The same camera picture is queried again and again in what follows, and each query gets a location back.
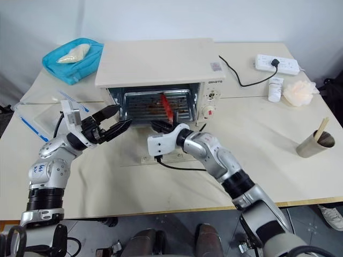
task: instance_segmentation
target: blue bag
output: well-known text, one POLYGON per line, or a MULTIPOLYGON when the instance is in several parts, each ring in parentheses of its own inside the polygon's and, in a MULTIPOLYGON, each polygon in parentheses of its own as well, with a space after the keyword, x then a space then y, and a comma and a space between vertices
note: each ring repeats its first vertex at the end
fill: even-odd
POLYGON ((91 39, 75 39, 63 46, 56 48, 43 57, 42 63, 45 69, 53 76, 73 85, 80 79, 90 75, 98 69, 103 44, 91 39), (57 63, 58 59, 69 53, 79 44, 90 44, 91 47, 85 58, 76 63, 57 63))

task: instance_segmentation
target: toaster oven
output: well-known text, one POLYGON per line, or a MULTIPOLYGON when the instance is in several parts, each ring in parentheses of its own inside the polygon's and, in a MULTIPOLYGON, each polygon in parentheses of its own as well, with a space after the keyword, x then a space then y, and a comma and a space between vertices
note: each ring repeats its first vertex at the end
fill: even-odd
POLYGON ((168 119, 162 94, 179 122, 198 124, 215 114, 224 78, 212 39, 106 42, 95 86, 133 125, 168 119))

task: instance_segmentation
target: person's leg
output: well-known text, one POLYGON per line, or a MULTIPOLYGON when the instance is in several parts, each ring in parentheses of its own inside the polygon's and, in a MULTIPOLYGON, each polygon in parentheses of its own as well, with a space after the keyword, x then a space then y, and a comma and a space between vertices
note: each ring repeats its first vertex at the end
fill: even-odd
POLYGON ((214 227, 202 224, 196 243, 196 257, 224 257, 220 237, 214 227))
POLYGON ((152 255, 156 231, 147 229, 137 233, 126 245, 121 257, 152 255))
POLYGON ((324 219, 326 222, 333 228, 338 231, 343 231, 343 217, 338 212, 336 207, 342 206, 343 202, 335 202, 335 203, 324 203, 322 205, 318 205, 319 210, 322 212, 324 219))

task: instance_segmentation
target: oven control knob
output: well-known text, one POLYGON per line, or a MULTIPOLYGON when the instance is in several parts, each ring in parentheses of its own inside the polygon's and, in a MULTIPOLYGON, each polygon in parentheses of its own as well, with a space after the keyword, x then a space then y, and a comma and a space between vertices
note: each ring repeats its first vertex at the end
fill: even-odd
POLYGON ((205 119, 210 119, 214 115, 215 108, 213 106, 207 105, 203 108, 203 116, 205 119))

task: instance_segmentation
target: chopstick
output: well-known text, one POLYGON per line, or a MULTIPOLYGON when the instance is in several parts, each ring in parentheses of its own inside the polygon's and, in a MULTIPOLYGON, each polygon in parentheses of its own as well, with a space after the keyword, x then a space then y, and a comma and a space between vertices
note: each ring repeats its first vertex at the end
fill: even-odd
POLYGON ((323 131, 327 125, 327 123, 329 122, 329 117, 326 117, 325 119, 323 119, 321 125, 319 126, 319 129, 317 130, 317 133, 315 135, 315 141, 318 142, 320 136, 323 134, 323 131))

